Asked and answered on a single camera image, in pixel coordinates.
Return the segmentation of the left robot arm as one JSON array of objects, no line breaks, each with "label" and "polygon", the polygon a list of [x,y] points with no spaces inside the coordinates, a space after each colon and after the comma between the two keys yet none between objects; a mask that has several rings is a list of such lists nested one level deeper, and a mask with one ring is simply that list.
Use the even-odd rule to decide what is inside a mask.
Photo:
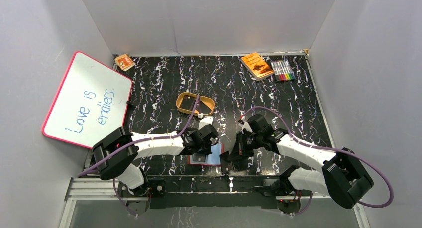
[{"label": "left robot arm", "polygon": [[208,155],[219,133],[211,122],[198,128],[186,128],[168,134],[132,133],[122,126],[93,146],[93,155],[100,179],[117,179],[136,196],[148,192],[145,172],[134,160],[157,155]]}]

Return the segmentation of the red card holder wallet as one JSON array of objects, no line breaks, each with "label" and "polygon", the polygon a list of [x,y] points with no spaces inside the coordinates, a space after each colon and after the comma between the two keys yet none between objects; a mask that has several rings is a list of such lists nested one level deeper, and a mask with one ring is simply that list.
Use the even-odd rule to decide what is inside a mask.
[{"label": "red card holder wallet", "polygon": [[195,153],[188,156],[188,165],[221,166],[220,155],[224,152],[224,145],[218,143],[211,147],[211,154]]}]

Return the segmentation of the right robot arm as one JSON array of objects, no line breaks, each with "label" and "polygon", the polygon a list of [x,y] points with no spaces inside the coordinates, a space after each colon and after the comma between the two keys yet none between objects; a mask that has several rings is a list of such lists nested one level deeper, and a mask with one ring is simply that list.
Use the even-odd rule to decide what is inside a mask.
[{"label": "right robot arm", "polygon": [[332,152],[312,148],[295,141],[287,130],[274,129],[261,114],[240,119],[238,125],[240,131],[230,160],[252,157],[254,150],[264,148],[310,167],[307,170],[292,165],[271,184],[253,188],[264,196],[293,195],[308,190],[328,195],[341,207],[351,209],[374,186],[373,179],[350,149]]}]

